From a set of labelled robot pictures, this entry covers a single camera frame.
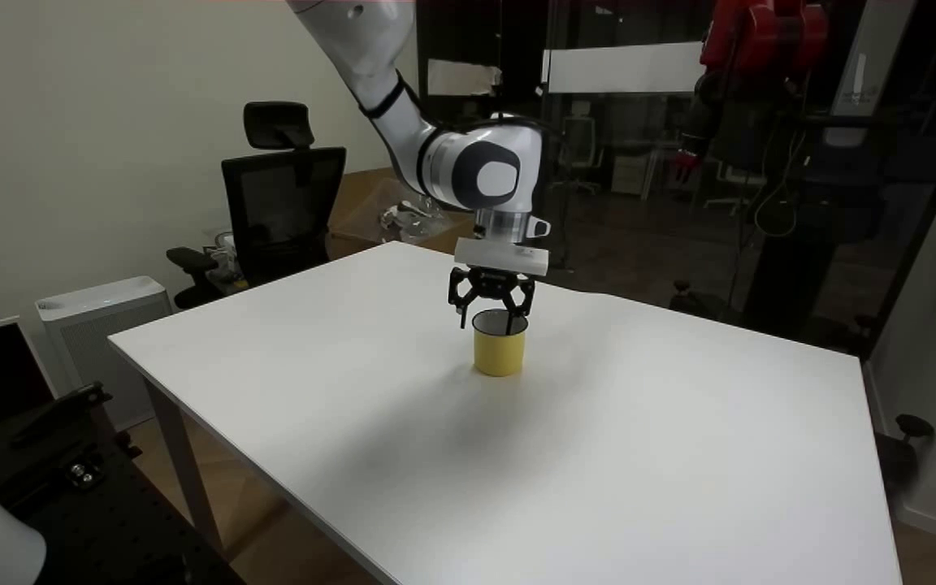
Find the yellow object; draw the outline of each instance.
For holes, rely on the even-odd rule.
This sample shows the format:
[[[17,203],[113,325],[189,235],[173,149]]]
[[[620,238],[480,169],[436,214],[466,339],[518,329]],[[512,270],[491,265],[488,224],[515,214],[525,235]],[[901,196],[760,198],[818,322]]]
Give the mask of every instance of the yellow object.
[[[518,320],[507,329],[507,313],[479,313],[474,329],[474,370],[486,377],[518,377],[525,375],[528,356],[528,320]]]

